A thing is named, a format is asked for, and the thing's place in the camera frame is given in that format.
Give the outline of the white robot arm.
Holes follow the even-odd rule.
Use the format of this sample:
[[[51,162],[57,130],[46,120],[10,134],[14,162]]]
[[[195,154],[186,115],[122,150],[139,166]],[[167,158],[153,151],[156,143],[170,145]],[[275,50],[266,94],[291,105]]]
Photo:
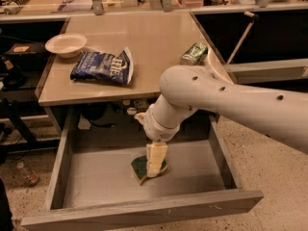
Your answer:
[[[152,143],[146,174],[160,173],[167,142],[198,110],[225,116],[301,152],[308,151],[308,94],[230,84],[206,66],[176,65],[160,79],[161,95],[135,119]]]

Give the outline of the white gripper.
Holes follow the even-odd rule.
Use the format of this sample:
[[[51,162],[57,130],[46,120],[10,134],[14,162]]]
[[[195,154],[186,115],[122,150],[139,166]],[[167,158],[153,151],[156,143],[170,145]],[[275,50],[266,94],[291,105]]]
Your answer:
[[[154,141],[146,146],[146,175],[150,178],[156,177],[162,168],[163,161],[167,155],[167,141],[170,141],[179,131],[180,126],[166,128],[154,117],[152,108],[145,113],[137,113],[134,119],[140,123],[146,136]]]

